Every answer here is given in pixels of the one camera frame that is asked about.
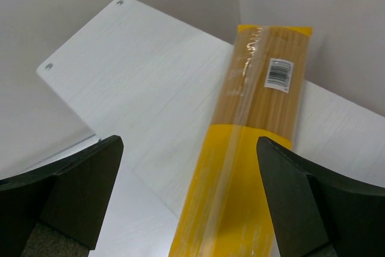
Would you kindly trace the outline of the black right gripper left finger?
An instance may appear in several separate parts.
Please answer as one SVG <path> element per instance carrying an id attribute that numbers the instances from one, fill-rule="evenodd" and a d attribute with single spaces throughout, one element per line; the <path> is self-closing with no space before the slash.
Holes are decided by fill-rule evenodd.
<path id="1" fill-rule="evenodd" d="M 96 248 L 123 155 L 112 135 L 1 180 L 1 256 L 88 256 Z"/>

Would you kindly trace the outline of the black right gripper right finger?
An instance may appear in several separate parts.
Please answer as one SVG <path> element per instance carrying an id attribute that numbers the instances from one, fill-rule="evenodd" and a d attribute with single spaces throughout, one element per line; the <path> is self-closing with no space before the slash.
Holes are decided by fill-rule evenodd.
<path id="1" fill-rule="evenodd" d="M 268 137 L 258 139 L 256 153 L 281 256 L 384 256 L 384 188 Z"/>

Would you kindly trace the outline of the yellow spaghetti pack with barcode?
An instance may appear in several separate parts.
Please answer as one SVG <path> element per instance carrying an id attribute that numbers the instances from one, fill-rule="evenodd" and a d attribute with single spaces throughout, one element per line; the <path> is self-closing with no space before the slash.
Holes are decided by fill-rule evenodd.
<path id="1" fill-rule="evenodd" d="M 240 25 L 170 256 L 269 256 L 274 240 L 256 153 L 291 148 L 312 29 Z"/>

